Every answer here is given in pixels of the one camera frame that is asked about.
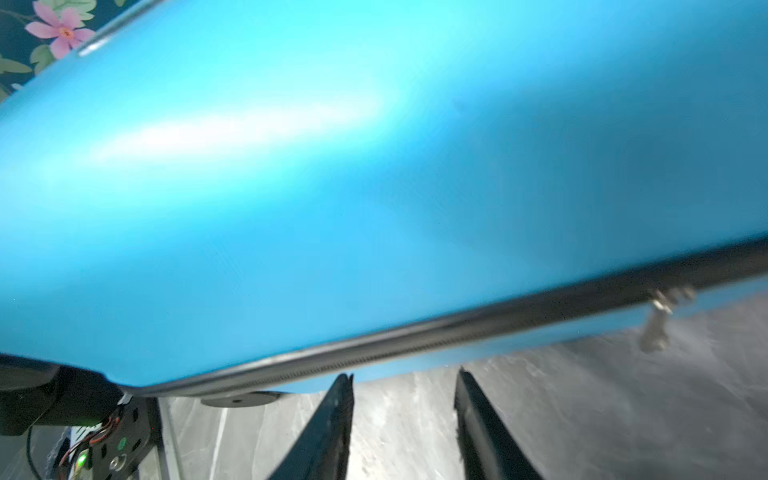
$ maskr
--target zipper pull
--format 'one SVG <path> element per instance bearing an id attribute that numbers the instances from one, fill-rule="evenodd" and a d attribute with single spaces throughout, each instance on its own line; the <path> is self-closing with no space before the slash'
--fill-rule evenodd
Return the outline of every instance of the zipper pull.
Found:
<path id="1" fill-rule="evenodd" d="M 660 352 L 670 344 L 670 338 L 664 327 L 673 310 L 682 305 L 688 305 L 696 299 L 696 290 L 688 286 L 676 286 L 666 292 L 654 290 L 650 295 L 653 309 L 643 328 L 640 337 L 640 350 L 645 353 Z"/>

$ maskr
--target pink flower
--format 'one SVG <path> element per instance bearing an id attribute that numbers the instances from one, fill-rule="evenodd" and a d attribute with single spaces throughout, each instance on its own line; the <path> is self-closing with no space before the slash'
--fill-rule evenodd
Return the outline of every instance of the pink flower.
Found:
<path id="1" fill-rule="evenodd" d="M 56 58 L 63 58 L 70 49 L 94 36 L 93 30 L 79 28 L 83 26 L 83 21 L 74 8 L 62 10 L 60 20 L 53 8 L 41 2 L 32 2 L 32 7 L 45 23 L 32 22 L 25 29 L 37 38 L 56 38 L 51 43 L 51 53 Z"/>

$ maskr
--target floral pattern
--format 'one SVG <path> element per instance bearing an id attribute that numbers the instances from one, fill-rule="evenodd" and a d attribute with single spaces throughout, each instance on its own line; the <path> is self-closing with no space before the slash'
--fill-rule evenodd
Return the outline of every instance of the floral pattern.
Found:
<path id="1" fill-rule="evenodd" d="M 0 102 L 137 0 L 0 0 Z"/>

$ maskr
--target flower center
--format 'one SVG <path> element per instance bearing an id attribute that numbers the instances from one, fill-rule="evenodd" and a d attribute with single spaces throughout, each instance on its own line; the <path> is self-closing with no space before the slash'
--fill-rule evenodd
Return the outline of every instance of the flower center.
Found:
<path id="1" fill-rule="evenodd" d="M 59 27 L 58 34 L 66 38 L 67 40 L 74 40 L 74 32 L 70 28 Z"/>

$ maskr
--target black cable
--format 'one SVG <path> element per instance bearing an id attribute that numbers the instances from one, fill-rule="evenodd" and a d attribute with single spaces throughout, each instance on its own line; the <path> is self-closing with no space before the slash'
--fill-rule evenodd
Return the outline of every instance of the black cable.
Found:
<path id="1" fill-rule="evenodd" d="M 30 425 L 29 429 L 27 430 L 27 463 L 29 464 L 29 469 L 32 470 L 32 474 L 35 476 L 35 478 L 37 480 L 43 480 L 43 478 L 38 473 L 38 470 L 35 468 L 35 463 L 32 462 L 32 426 L 33 425 Z"/>

